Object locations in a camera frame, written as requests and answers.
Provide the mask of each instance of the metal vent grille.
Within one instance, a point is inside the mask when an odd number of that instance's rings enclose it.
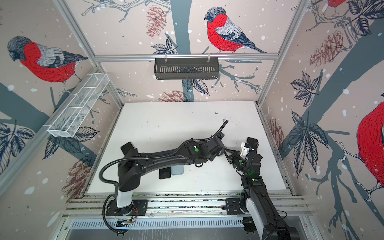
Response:
[[[156,79],[216,79],[218,58],[170,58],[155,60]]]
[[[210,228],[244,227],[242,217],[189,217],[189,218],[138,218],[129,227],[116,227],[117,218],[109,220],[109,225],[117,229],[164,229],[164,228]],[[71,229],[106,229],[102,219],[74,219]]]

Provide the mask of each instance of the pine cone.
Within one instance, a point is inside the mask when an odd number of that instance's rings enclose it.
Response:
[[[87,181],[88,175],[91,173],[91,163],[93,158],[84,157],[78,162],[76,162],[72,168],[69,170],[69,177],[67,178],[67,185],[64,186],[61,190],[64,193],[64,197],[69,199],[65,203],[66,205],[73,198],[79,198],[81,191]]]
[[[153,38],[155,34],[159,35],[164,29],[166,24],[166,14],[159,6],[152,5],[147,11],[147,18],[147,34]]]
[[[161,102],[189,102],[189,99],[184,96],[184,94],[178,90],[173,90],[171,92],[163,92],[161,98],[159,98]]]
[[[335,31],[333,34],[328,35],[328,37],[324,39],[324,43],[311,55],[310,65],[315,64],[315,66],[318,67],[322,63],[325,65],[326,62],[332,62],[341,51],[342,46],[343,34],[340,31]]]
[[[269,125],[269,128],[271,129],[272,136],[276,142],[276,145],[280,148],[284,141],[283,129],[276,122],[276,118],[274,120],[269,119],[268,125]]]

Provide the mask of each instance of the bird illustration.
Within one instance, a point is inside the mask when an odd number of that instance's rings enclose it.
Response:
[[[333,7],[334,8],[334,10],[335,10],[334,15],[339,14],[339,12],[336,12],[336,7],[339,6],[340,4],[342,4],[345,1],[346,0],[324,0],[324,2],[326,2],[326,3],[325,3],[325,6],[323,7],[324,13],[322,15],[325,15],[325,11],[328,9],[328,7]]]
[[[340,144],[344,151],[342,161],[345,160],[347,154],[360,159],[376,178],[377,184],[371,190],[367,190],[361,183],[356,182],[367,192],[368,198],[365,201],[371,202],[372,192],[384,188],[384,102],[361,120],[357,139],[358,154],[349,153],[345,150],[343,143],[336,143]]]
[[[208,26],[208,39],[218,52],[235,52],[241,48],[251,48],[260,53],[264,51],[258,49],[243,33],[240,27],[236,26],[227,16],[224,8],[213,7],[205,15]]]
[[[88,59],[79,54],[63,51],[60,48],[47,47],[32,42],[24,36],[17,36],[8,42],[8,51],[13,61],[17,59],[41,80],[51,83],[63,83],[75,74],[77,64]]]

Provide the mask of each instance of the black cable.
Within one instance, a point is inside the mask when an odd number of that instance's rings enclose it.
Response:
[[[208,138],[203,138],[203,139],[189,139],[189,140],[186,140],[184,141],[175,151],[173,151],[172,153],[170,154],[166,154],[166,155],[162,155],[162,156],[156,156],[156,157],[124,157],[124,158],[120,158],[118,160],[115,160],[115,161],[112,161],[108,164],[106,164],[99,172],[99,179],[102,181],[102,182],[105,182],[105,183],[111,183],[111,184],[114,184],[115,186],[118,186],[119,183],[117,181],[113,181],[113,180],[108,180],[108,179],[105,179],[103,177],[103,173],[104,171],[109,168],[110,166],[112,165],[115,165],[116,163],[119,163],[119,162],[124,162],[124,161],[131,161],[131,160],[141,160],[141,159],[157,159],[157,158],[163,158],[163,157],[170,157],[172,155],[174,155],[175,153],[177,153],[184,145],[186,145],[188,142],[191,142],[191,141],[196,141],[196,142],[199,142],[199,141],[209,141],[211,140],[212,138],[216,137],[222,130],[223,128],[226,126],[226,124],[228,123],[228,120],[226,120],[222,125],[221,127],[217,130],[217,132],[208,137]]]
[[[104,202],[104,204],[103,204],[103,212],[101,213],[102,216],[103,216],[103,221],[104,221],[105,225],[106,225],[110,230],[112,230],[113,232],[117,233],[118,235],[119,235],[119,234],[124,234],[124,233],[128,232],[129,229],[128,229],[128,230],[118,230],[118,229],[114,229],[113,227],[111,227],[111,226],[108,224],[107,219],[105,218],[105,206],[107,205],[108,200],[109,200],[112,196],[113,196],[113,194],[109,195],[109,196],[105,199],[105,202]]]
[[[281,211],[281,210],[276,210],[276,211],[285,213],[285,216],[282,219],[285,219],[288,216],[288,213],[286,213],[284,211]]]

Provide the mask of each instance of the aluminum rail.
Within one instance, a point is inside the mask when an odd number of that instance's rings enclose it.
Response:
[[[103,62],[132,62],[132,61],[155,61],[156,58],[165,58],[162,55],[95,55],[98,63]],[[219,60],[273,60],[279,59],[278,53],[205,53],[205,54],[170,54],[167,58],[218,58]]]

